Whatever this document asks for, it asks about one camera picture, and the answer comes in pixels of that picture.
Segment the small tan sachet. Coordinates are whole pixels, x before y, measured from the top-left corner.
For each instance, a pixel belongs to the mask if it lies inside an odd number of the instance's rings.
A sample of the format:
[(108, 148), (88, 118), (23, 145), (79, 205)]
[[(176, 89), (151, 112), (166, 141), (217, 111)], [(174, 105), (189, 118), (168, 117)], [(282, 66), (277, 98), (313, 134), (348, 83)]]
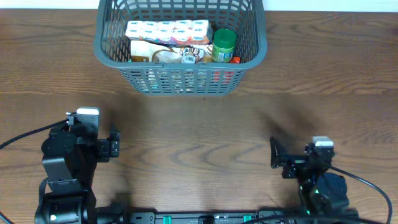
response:
[(132, 62), (208, 63), (213, 61), (211, 57), (212, 50), (213, 46), (211, 44), (168, 47), (142, 40), (132, 40), (130, 42)]

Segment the white blue printed carton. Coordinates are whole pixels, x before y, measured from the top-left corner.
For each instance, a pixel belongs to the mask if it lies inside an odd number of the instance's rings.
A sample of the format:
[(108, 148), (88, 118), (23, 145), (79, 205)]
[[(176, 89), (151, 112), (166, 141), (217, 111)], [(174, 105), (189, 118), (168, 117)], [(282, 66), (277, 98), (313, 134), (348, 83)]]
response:
[(208, 20), (129, 21), (125, 35), (163, 45), (206, 45), (214, 29)]

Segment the green lidded jar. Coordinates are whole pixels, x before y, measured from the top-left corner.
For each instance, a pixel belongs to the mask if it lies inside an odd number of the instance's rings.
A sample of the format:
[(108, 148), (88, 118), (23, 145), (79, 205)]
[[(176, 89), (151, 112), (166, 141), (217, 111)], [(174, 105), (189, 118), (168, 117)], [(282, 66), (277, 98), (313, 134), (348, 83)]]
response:
[(229, 63), (234, 54), (237, 35), (229, 29), (218, 29), (213, 37), (212, 59), (214, 62)]

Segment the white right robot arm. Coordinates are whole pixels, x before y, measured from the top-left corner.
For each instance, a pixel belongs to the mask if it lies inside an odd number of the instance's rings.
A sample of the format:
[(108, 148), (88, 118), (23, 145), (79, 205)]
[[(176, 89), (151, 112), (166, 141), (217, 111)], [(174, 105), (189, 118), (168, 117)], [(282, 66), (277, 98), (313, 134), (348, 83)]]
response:
[(284, 179), (297, 179), (300, 215), (352, 216), (347, 184), (341, 175), (328, 172), (335, 155), (334, 143), (327, 136), (314, 136), (304, 155), (289, 154), (276, 138), (270, 138), (271, 167), (283, 168)]

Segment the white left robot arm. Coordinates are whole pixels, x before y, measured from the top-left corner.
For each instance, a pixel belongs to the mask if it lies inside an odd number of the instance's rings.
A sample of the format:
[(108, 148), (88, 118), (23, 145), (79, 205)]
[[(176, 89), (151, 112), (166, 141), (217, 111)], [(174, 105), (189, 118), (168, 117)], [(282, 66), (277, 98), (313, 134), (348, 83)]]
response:
[(129, 215), (116, 205), (96, 207), (92, 190), (99, 162), (119, 156), (119, 130), (111, 126), (98, 139), (97, 115), (71, 113), (50, 129), (42, 144), (47, 178), (39, 187), (35, 223), (127, 223)]

